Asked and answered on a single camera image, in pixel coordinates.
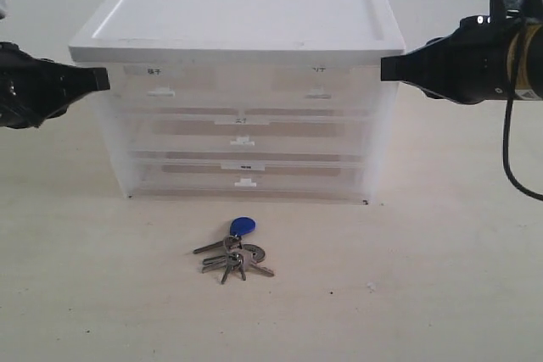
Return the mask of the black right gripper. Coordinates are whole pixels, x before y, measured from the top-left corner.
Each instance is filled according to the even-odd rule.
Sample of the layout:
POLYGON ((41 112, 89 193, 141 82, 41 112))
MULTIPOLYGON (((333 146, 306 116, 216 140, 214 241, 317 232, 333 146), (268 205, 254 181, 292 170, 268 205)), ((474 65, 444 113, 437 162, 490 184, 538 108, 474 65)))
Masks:
POLYGON ((438 37, 401 55, 381 58, 380 79, 402 82, 451 102, 542 100, 542 23, 512 19, 438 37))

